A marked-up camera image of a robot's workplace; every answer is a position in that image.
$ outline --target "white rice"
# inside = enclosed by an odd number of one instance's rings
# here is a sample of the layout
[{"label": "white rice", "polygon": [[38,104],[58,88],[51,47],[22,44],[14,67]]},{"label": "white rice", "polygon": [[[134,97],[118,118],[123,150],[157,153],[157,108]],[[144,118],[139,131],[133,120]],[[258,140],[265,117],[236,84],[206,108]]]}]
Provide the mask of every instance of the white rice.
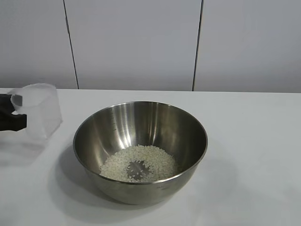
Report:
[{"label": "white rice", "polygon": [[[150,172],[136,180],[128,176],[130,162],[144,161],[144,166]],[[170,178],[179,173],[175,159],[164,150],[154,146],[133,146],[116,152],[110,156],[101,167],[100,175],[106,178],[124,182],[152,182]]]}]

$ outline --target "plastic measuring cup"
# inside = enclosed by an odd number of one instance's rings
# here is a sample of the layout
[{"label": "plastic measuring cup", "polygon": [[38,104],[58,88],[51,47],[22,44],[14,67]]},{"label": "plastic measuring cup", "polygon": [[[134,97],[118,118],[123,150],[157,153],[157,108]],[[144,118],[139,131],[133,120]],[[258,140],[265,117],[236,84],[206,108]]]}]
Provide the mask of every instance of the plastic measuring cup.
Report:
[{"label": "plastic measuring cup", "polygon": [[14,89],[11,102],[18,114],[27,115],[26,132],[36,139],[48,139],[62,123],[55,86],[45,83]]}]

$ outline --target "white table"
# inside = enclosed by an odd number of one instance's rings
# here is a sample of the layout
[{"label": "white table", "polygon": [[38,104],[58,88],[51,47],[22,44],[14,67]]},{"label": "white table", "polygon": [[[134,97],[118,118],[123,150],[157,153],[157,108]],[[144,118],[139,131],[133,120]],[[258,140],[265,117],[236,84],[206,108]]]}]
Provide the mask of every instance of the white table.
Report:
[{"label": "white table", "polygon": [[[0,132],[1,226],[299,226],[301,94],[59,90],[63,123],[43,149]],[[180,107],[208,150],[188,184],[151,207],[99,197],[71,147],[81,122],[126,101]]]}]

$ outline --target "stainless steel bowl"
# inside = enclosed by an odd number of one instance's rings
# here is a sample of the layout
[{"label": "stainless steel bowl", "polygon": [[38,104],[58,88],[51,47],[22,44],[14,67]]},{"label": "stainless steel bowl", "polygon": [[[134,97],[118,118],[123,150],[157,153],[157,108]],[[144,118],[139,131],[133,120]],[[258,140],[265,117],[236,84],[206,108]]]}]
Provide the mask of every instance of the stainless steel bowl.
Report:
[{"label": "stainless steel bowl", "polygon": [[[130,183],[100,176],[112,154],[129,146],[152,145],[171,154],[182,171],[171,178]],[[129,102],[102,109],[87,118],[73,140],[74,152],[96,186],[111,198],[129,204],[160,202],[191,178],[207,148],[207,135],[186,111],[156,102]]]}]

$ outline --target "bowl rim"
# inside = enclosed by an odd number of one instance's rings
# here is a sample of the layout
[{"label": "bowl rim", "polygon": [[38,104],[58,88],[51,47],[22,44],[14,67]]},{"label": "bowl rim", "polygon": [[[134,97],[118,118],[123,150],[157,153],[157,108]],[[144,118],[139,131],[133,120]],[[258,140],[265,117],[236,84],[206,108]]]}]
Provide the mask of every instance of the bowl rim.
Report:
[{"label": "bowl rim", "polygon": [[[127,105],[127,104],[132,104],[132,103],[154,103],[154,104],[160,104],[160,105],[166,105],[166,106],[169,106],[169,107],[172,107],[172,108],[176,108],[184,113],[187,113],[189,116],[191,116],[193,119],[195,119],[197,121],[197,123],[201,126],[201,128],[203,129],[203,132],[205,134],[205,137],[206,137],[206,146],[204,148],[204,151],[201,155],[201,157],[192,165],[190,166],[188,169],[186,169],[185,171],[177,174],[177,175],[174,175],[170,178],[166,178],[166,179],[162,179],[162,180],[156,180],[156,181],[152,181],[152,182],[127,182],[127,181],[119,181],[119,180],[114,180],[114,179],[111,179],[111,178],[107,178],[107,177],[104,177],[98,173],[95,173],[94,171],[90,170],[83,162],[82,160],[79,158],[79,156],[77,155],[77,152],[76,152],[76,149],[75,149],[75,140],[76,140],[76,137],[77,137],[77,134],[79,132],[79,130],[81,129],[81,127],[90,119],[92,118],[94,115],[102,112],[102,111],[105,111],[107,109],[110,109],[112,107],[116,107],[116,106],[120,106],[120,105]],[[150,184],[158,184],[158,183],[162,183],[162,182],[166,182],[166,181],[170,181],[170,180],[173,180],[177,177],[180,177],[181,175],[185,174],[186,172],[190,171],[191,169],[193,169],[194,167],[196,167],[200,161],[204,158],[206,152],[207,152],[207,147],[208,147],[208,136],[207,136],[207,132],[205,130],[205,128],[203,127],[203,125],[200,123],[200,121],[194,117],[192,114],[190,114],[189,112],[179,108],[179,107],[176,107],[176,106],[173,106],[173,105],[169,105],[169,104],[165,104],[165,103],[161,103],[161,102],[155,102],[155,101],[130,101],[130,102],[123,102],[123,103],[120,103],[120,104],[116,104],[116,105],[112,105],[112,106],[108,106],[106,108],[103,108],[95,113],[93,113],[92,115],[90,115],[89,117],[87,117],[81,124],[80,126],[78,127],[78,129],[76,130],[75,134],[74,134],[74,137],[73,137],[73,142],[72,142],[72,147],[73,147],[73,151],[75,153],[75,156],[77,158],[77,160],[80,162],[80,164],[87,170],[89,171],[90,173],[92,174],[95,174],[96,176],[98,177],[101,177],[105,180],[108,180],[108,181],[111,181],[111,182],[116,182],[116,183],[121,183],[121,184],[127,184],[127,185],[150,185]]]}]

